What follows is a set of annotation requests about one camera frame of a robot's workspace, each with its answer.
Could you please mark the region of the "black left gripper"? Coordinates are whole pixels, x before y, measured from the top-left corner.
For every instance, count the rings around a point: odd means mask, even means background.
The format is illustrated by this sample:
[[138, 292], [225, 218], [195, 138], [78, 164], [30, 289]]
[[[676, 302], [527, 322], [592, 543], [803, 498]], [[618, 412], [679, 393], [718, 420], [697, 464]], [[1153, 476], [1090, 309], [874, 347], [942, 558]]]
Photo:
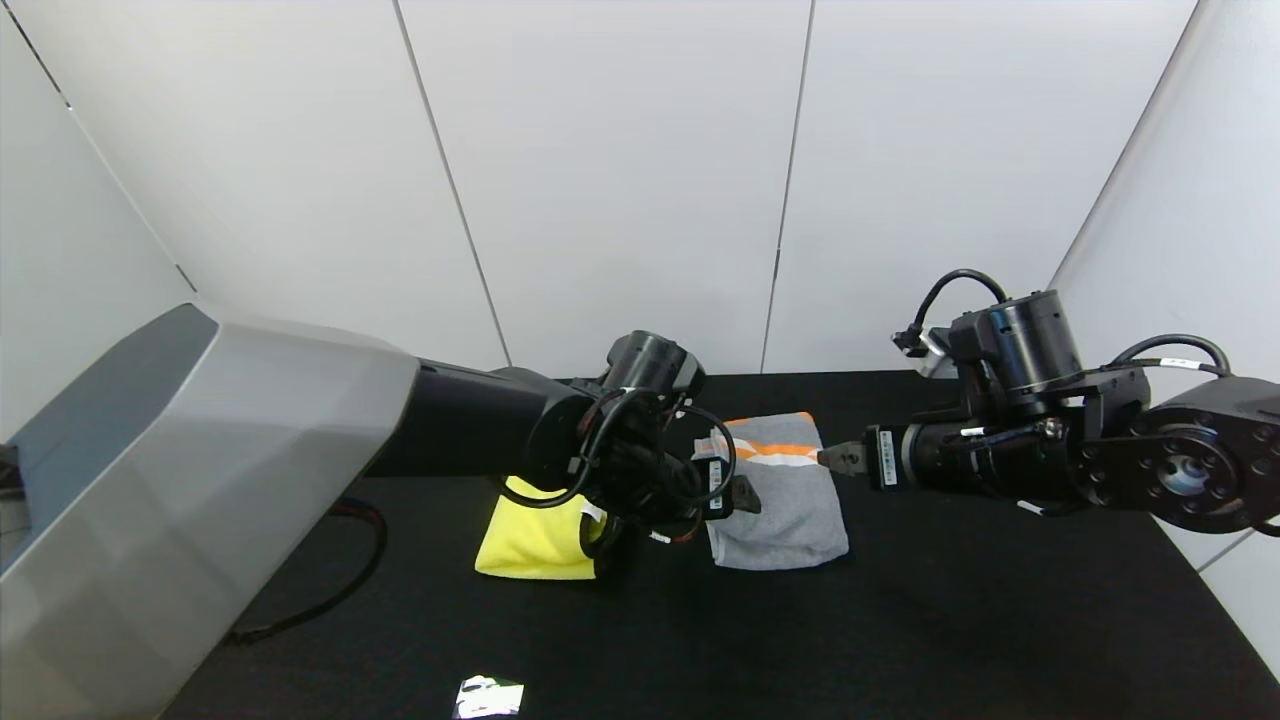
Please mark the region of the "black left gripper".
[[700, 510], [704, 520], [714, 521], [733, 512], [762, 512], [762, 501], [745, 475], [724, 474], [728, 462], [719, 456], [677, 457], [664, 454], [663, 488], [682, 509]]

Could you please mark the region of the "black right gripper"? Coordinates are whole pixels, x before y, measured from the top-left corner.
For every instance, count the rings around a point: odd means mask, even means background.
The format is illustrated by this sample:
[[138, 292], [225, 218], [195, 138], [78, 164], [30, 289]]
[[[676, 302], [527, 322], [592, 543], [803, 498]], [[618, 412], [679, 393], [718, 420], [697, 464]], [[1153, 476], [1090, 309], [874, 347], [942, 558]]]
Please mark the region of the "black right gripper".
[[863, 439], [820, 448], [817, 461], [846, 477], [869, 474], [882, 492], [980, 495], [974, 442], [986, 428], [963, 423], [868, 427]]

